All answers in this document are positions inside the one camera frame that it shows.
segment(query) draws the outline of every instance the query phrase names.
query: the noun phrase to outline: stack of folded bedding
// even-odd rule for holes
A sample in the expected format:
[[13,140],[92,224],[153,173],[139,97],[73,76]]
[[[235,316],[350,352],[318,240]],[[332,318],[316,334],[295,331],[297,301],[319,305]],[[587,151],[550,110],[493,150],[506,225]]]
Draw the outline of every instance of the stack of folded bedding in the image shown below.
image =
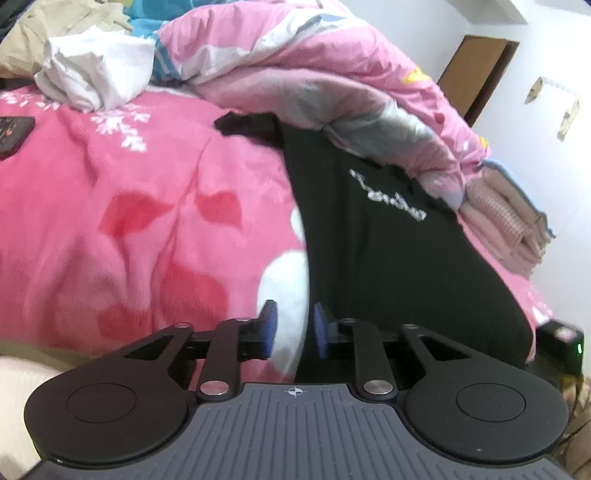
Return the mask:
[[542,262],[553,238],[546,214],[495,160],[483,161],[482,177],[467,185],[460,214],[507,270],[525,278]]

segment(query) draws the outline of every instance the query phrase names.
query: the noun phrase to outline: white snowflake print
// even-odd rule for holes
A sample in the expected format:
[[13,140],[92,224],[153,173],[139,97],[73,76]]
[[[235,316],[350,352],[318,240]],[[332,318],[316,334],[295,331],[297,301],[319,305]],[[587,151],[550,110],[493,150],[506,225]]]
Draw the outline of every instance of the white snowflake print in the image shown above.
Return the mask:
[[101,135],[113,135],[121,133],[123,141],[122,148],[127,148],[132,152],[145,153],[148,146],[140,136],[138,130],[126,122],[148,123],[150,114],[141,111],[142,107],[133,103],[121,106],[116,110],[109,112],[96,112],[90,117],[90,121],[97,124],[96,131]]
[[1,92],[0,100],[4,100],[9,105],[18,104],[20,108],[23,108],[29,102],[34,102],[34,105],[43,111],[50,108],[57,110],[61,107],[60,103],[49,100],[45,95],[39,95],[38,93]]

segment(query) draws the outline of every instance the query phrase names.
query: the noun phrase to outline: red patch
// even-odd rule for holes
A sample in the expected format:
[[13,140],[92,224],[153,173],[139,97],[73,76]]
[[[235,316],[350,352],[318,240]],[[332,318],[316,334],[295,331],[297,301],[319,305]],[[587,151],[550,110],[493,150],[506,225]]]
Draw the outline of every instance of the red patch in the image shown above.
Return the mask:
[[228,314],[223,284],[171,262],[160,290],[162,313],[170,323],[189,322],[198,330],[213,329]]
[[242,207],[235,192],[226,190],[211,196],[197,193],[195,205],[208,222],[242,228]]
[[115,305],[99,314],[99,333],[109,340],[133,342],[151,333],[146,328],[149,319],[148,312],[133,312],[125,305]]
[[143,193],[121,193],[111,200],[99,230],[115,238],[122,238],[128,233],[145,229],[172,207]]

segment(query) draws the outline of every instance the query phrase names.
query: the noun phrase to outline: crumpled white fabric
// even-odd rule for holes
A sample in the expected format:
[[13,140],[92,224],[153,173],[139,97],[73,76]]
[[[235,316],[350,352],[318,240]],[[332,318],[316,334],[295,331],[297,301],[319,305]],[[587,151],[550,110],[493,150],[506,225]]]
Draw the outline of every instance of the crumpled white fabric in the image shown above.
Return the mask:
[[152,39],[94,26],[79,35],[49,38],[35,82],[49,98],[85,113],[112,110],[147,87],[154,46]]

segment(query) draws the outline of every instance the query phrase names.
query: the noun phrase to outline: white wall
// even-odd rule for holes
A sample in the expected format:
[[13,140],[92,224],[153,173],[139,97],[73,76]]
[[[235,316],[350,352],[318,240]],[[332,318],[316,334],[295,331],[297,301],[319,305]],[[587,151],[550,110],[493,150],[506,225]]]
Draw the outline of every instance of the white wall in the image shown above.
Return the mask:
[[[532,2],[529,20],[523,26],[472,27],[474,35],[520,42],[474,130],[547,211],[558,238],[533,281],[557,317],[582,326],[591,345],[591,16]],[[581,113],[564,142],[556,133],[572,97],[544,86],[537,100],[524,105],[539,76],[582,94]],[[586,367],[591,371],[591,348]]]
[[435,81],[452,59],[470,23],[446,0],[342,0]]

